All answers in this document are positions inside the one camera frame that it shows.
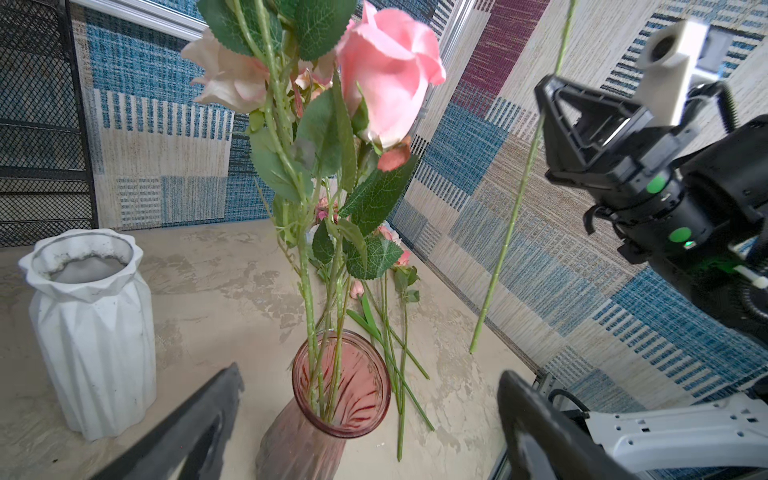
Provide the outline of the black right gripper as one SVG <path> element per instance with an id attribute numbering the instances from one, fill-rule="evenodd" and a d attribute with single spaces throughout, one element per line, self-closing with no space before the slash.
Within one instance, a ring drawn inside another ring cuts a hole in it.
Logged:
<path id="1" fill-rule="evenodd" d="M 631 264 L 676 257 L 708 240 L 704 207 L 678 175 L 677 156 L 695 129 L 643 129 L 652 120 L 643 105 L 556 75 L 534 92 L 546 178 L 595 200 L 583 217 L 587 233 L 595 232 L 596 219 L 610 222 Z"/>

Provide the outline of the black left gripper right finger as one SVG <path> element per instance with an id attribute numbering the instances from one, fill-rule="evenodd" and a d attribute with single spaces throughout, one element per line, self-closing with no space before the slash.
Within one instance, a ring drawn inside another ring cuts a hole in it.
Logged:
<path id="1" fill-rule="evenodd" d="M 633 479 L 635 476 L 512 370 L 497 391 L 512 479 Z"/>

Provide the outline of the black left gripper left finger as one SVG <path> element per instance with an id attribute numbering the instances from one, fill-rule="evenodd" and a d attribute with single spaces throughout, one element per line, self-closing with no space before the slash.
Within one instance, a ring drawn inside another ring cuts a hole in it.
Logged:
<path id="1" fill-rule="evenodd" d="M 96 479 L 218 479 L 244 384 L 239 367 L 220 370 Z"/>

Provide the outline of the green leafy flower stem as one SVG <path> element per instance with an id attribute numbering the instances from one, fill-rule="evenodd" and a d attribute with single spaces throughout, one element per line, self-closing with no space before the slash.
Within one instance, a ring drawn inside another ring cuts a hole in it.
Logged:
<path id="1" fill-rule="evenodd" d="M 569 1 L 566 18 L 564 21 L 563 28 L 561 30 L 561 38 L 560 38 L 559 49 L 557 52 L 557 58 L 554 64 L 555 74 L 559 74 L 562 72 L 563 63 L 564 63 L 566 52 L 569 46 L 570 35 L 573 27 L 573 18 L 576 12 L 577 5 L 578 5 L 577 0 Z M 497 285 L 499 283 L 500 275 L 509 251 L 512 235 L 514 233 L 514 230 L 518 221 L 518 217 L 522 208 L 524 196 L 530 181 L 531 173 L 536 163 L 536 160 L 538 158 L 539 144 L 543 137 L 544 120 L 545 120 L 545 114 L 540 113 L 537 124 L 536 124 L 536 128 L 534 130 L 532 141 L 529 147 L 529 151 L 526 157 L 526 161 L 524 164 L 523 173 L 521 175 L 521 179 L 518 185 L 517 195 L 515 196 L 514 202 L 512 203 L 511 216 L 508 222 L 506 234 L 499 252 L 499 256 L 498 256 L 495 268 L 493 270 L 493 273 L 489 281 L 488 289 L 487 289 L 484 302 L 482 304 L 482 308 L 480 310 L 480 313 L 473 331 L 472 339 L 470 341 L 470 345 L 469 345 L 470 354 L 475 354 L 477 352 L 480 334 L 483 330 L 483 326 L 485 325 L 487 315 L 490 311 L 490 306 L 493 300 L 493 296 L 497 288 Z"/>

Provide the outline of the pink ribbed glass vase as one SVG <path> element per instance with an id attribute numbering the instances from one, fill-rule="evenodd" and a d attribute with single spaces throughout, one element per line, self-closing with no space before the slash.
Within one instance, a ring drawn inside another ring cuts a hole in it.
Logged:
<path id="1" fill-rule="evenodd" d="M 292 365 L 293 398 L 262 438 L 256 457 L 258 479 L 332 479 L 346 442 L 373 432 L 385 418 L 391 382 L 381 355 L 363 336 L 344 330 L 318 336 L 324 348 L 324 381 L 318 402 L 310 402 L 309 348 L 302 345 Z"/>

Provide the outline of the pink rose stem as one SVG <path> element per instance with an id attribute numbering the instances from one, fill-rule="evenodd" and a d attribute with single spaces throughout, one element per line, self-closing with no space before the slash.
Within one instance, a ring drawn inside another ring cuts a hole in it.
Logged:
<path id="1" fill-rule="evenodd" d="M 370 238 L 416 167 L 408 134 L 427 90 L 446 79 L 437 37 L 428 26 L 398 9 L 352 2 L 355 13 L 333 54 L 356 143 L 351 163 L 356 176 L 342 183 L 334 208 L 359 229 L 366 253 L 345 247 L 346 296 L 356 278 L 376 276 L 383 254 Z"/>

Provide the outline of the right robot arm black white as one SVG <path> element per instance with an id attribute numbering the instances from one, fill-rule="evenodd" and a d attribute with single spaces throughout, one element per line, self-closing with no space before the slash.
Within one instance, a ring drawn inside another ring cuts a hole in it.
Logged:
<path id="1" fill-rule="evenodd" d="M 647 100 L 543 78 L 547 179 L 594 199 L 620 254 L 727 328 L 767 339 L 767 120 L 737 119 L 727 84 L 696 81 L 677 120 Z"/>

